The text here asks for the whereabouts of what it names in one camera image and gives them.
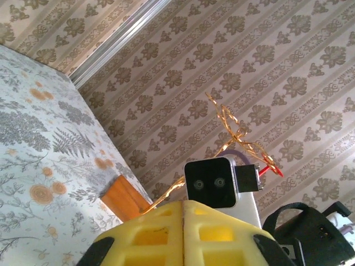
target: black plastic part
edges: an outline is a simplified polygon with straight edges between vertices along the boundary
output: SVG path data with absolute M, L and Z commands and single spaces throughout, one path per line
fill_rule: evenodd
M 184 168 L 187 196 L 211 208 L 231 208 L 236 202 L 235 173 L 227 158 L 188 162 Z
M 303 256 L 302 244 L 298 239 L 294 238 L 289 241 L 283 241 L 283 242 L 279 241 L 278 244 L 281 246 L 281 248 L 283 250 L 284 250 L 284 246 L 291 245 L 292 249 L 293 249 L 293 253 L 295 254 L 295 257 L 292 258 L 289 254 L 287 254 L 287 252 L 286 252 L 286 254 L 289 256 L 290 259 L 292 259 L 292 261 L 295 263 L 295 265 L 297 265 L 297 266 L 305 266 L 306 265 L 305 258 Z
M 333 212 L 337 212 L 341 214 L 343 217 L 348 217 L 351 214 L 351 211 L 348 210 L 347 207 L 345 207 L 340 201 L 337 201 L 330 205 L 324 212 L 324 216 L 328 216 L 332 214 Z
M 115 242 L 113 237 L 105 237 L 93 243 L 80 259 L 77 266 L 100 266 L 113 242 Z
M 269 266 L 296 266 L 276 241 L 261 234 L 255 234 L 253 238 Z
M 259 191 L 255 165 L 240 165 L 235 166 L 234 169 L 239 193 Z

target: yellow foam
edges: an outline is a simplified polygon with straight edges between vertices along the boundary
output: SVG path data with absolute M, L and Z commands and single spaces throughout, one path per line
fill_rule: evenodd
M 269 233 L 195 201 L 173 202 L 101 234 L 102 266 L 267 266 L 253 235 Z

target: camera module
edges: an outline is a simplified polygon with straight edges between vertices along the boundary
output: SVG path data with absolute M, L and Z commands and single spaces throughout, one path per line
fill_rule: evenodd
M 195 187 L 195 189 L 197 189 L 197 190 L 201 190 L 201 189 L 203 189 L 203 187 L 204 187 L 204 183 L 203 183 L 201 180 L 197 180 L 197 181 L 194 183 L 194 187 Z
M 226 183 L 226 181 L 222 177 L 219 177 L 215 180 L 216 187 L 223 187 L 225 185 L 225 183 Z

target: fern print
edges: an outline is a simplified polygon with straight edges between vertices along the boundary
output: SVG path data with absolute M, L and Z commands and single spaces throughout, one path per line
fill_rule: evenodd
M 66 155 L 75 155 L 76 157 L 79 157 L 80 154 L 82 158 L 84 158 L 85 154 L 89 157 L 89 152 L 93 150 L 95 145 L 81 132 L 76 133 L 70 129 L 66 130 L 69 132 L 57 128 L 57 132 L 53 135 L 53 151 Z

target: patterned wallpaper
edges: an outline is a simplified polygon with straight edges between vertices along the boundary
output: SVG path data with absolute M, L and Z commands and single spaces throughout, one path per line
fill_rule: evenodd
M 66 74 L 145 0 L 2 0 L 0 44 Z
M 207 91 L 285 174 L 263 176 L 263 219 L 355 211 L 354 55 L 354 1 L 174 0 L 79 91 L 152 198 L 227 140 Z

